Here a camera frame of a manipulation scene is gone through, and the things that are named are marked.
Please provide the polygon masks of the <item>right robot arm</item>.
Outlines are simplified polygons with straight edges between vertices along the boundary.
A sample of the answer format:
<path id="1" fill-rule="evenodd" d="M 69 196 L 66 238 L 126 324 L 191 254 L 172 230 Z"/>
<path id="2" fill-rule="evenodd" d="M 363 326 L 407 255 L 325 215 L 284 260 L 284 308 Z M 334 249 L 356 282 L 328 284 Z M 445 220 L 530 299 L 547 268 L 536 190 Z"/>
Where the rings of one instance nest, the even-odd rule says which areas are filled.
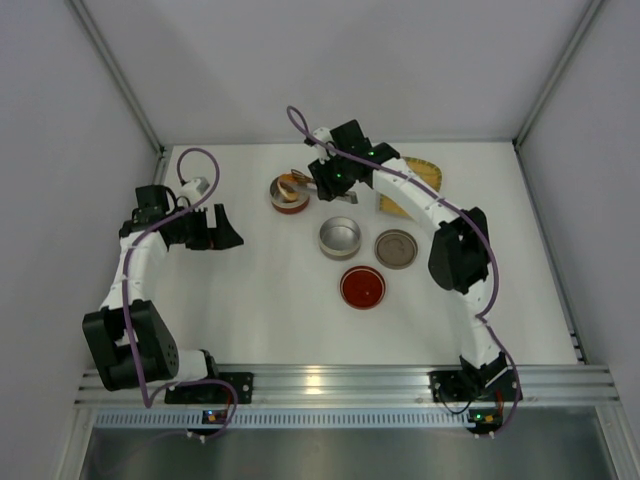
<path id="1" fill-rule="evenodd" d="M 488 325 L 499 288 L 487 218 L 474 207 L 463 210 L 418 176 L 387 143 L 374 145 L 357 121 L 332 130 L 305 134 L 318 158 L 309 166 L 318 196 L 332 201 L 356 183 L 393 200 L 428 235 L 427 268 L 434 282 L 452 296 L 452 318 L 458 328 L 461 371 L 452 386 L 441 386 L 444 398 L 462 394 L 478 399 L 508 369 L 507 359 Z"/>

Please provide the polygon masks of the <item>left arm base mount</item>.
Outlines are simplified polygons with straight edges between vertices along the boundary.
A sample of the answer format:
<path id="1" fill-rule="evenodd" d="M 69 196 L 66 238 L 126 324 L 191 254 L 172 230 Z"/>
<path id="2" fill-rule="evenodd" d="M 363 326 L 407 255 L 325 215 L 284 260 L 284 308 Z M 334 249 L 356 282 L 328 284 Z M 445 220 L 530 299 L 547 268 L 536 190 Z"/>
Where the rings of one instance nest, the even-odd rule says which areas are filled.
<path id="1" fill-rule="evenodd" d="M 182 382 L 168 389 L 164 402 L 170 405 L 251 404 L 253 380 L 251 372 L 221 372 L 215 379 Z"/>

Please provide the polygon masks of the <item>beige steel container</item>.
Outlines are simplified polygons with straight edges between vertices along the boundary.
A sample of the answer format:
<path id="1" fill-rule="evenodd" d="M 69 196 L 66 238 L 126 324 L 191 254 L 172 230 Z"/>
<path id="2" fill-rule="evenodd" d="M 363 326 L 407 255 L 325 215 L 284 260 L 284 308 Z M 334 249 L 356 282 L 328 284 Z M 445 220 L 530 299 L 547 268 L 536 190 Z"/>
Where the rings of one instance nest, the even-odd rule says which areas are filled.
<path id="1" fill-rule="evenodd" d="M 335 216 L 327 219 L 320 226 L 318 244 L 326 257 L 333 260 L 347 260 L 359 252 L 361 236 L 361 229 L 353 219 Z"/>

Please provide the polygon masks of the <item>orange food piece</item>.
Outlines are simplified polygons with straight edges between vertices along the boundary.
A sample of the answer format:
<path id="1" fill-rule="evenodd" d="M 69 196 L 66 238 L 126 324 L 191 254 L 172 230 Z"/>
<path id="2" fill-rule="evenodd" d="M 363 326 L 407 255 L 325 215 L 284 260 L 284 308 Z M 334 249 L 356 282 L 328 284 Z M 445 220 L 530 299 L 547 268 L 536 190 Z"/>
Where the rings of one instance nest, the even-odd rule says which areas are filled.
<path id="1" fill-rule="evenodd" d="M 299 197 L 295 188 L 296 180 L 292 174 L 282 174 L 276 180 L 276 187 L 286 202 L 294 202 Z"/>

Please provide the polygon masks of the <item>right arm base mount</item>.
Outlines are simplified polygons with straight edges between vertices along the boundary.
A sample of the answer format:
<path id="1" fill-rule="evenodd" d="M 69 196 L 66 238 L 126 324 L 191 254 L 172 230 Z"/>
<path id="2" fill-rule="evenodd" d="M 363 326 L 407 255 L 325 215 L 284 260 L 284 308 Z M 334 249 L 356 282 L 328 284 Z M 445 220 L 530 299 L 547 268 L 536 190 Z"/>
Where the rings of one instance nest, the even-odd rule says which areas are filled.
<path id="1" fill-rule="evenodd" d="M 513 402 L 523 398 L 511 370 L 504 370 L 491 381 L 474 377 L 461 369 L 435 370 L 428 376 L 436 402 L 496 402 L 499 399 Z"/>

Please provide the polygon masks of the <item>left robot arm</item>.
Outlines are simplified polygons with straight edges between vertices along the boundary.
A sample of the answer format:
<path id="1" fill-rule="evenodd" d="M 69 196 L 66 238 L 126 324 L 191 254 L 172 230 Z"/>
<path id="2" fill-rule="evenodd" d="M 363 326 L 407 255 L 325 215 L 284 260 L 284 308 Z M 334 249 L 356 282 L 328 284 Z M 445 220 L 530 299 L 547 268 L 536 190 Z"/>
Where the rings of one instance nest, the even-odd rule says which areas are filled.
<path id="1" fill-rule="evenodd" d="M 198 202 L 208 182 L 198 177 L 178 195 L 164 185 L 136 189 L 137 207 L 119 230 L 120 258 L 99 309 L 84 316 L 82 330 L 103 386 L 108 391 L 137 388 L 137 365 L 144 380 L 189 382 L 218 375 L 206 350 L 181 350 L 153 297 L 169 249 L 227 250 L 244 244 L 221 203 L 213 206 L 215 225 Z"/>

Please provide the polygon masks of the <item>beige lid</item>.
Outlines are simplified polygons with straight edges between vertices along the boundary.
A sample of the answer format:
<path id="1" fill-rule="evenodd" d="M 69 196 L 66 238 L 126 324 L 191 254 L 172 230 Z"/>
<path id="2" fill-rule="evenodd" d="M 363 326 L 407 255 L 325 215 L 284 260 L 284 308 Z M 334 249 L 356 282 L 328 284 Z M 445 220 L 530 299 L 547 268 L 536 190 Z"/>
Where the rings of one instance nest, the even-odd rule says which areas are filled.
<path id="1" fill-rule="evenodd" d="M 417 255 L 418 245 L 414 237 L 400 229 L 389 229 L 378 235 L 374 254 L 381 265 L 393 270 L 411 266 Z"/>

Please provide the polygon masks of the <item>metal tongs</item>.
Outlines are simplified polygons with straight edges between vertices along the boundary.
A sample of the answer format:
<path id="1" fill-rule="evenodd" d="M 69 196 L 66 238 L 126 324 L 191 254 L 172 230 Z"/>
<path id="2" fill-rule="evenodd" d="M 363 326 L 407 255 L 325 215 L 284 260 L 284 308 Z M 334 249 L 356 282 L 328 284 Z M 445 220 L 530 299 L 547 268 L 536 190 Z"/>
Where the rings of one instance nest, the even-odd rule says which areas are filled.
<path id="1" fill-rule="evenodd" d="M 358 197 L 354 191 L 347 191 L 343 195 L 334 195 L 326 192 L 321 192 L 318 190 L 318 186 L 315 183 L 315 180 L 301 171 L 292 169 L 288 174 L 286 174 L 287 180 L 294 186 L 297 191 L 306 192 L 310 195 L 315 195 L 319 200 L 322 201 L 342 201 L 349 204 L 358 204 Z"/>

